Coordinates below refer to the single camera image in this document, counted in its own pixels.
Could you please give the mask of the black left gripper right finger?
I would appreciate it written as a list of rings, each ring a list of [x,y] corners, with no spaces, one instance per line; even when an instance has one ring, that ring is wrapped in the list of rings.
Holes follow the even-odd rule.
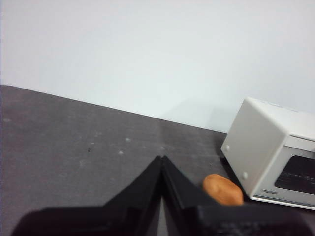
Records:
[[[298,213],[276,206],[224,206],[194,185],[167,157],[162,157],[163,194],[182,236],[312,236]]]

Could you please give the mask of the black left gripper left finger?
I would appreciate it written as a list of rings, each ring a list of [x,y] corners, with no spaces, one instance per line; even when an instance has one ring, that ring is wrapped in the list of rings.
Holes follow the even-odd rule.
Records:
[[[159,209],[162,158],[156,157],[125,189],[102,206],[32,211],[14,236],[144,236]]]

